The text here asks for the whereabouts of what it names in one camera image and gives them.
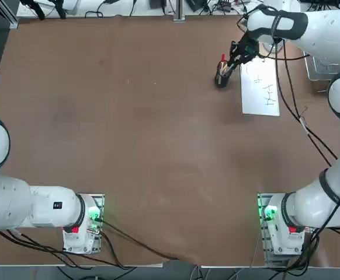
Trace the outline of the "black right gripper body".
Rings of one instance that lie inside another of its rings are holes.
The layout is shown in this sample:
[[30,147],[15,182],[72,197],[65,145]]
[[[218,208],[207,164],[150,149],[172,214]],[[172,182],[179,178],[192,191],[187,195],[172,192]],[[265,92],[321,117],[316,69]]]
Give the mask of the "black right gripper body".
[[238,43],[241,60],[252,60],[259,54],[259,43],[250,33],[245,33]]

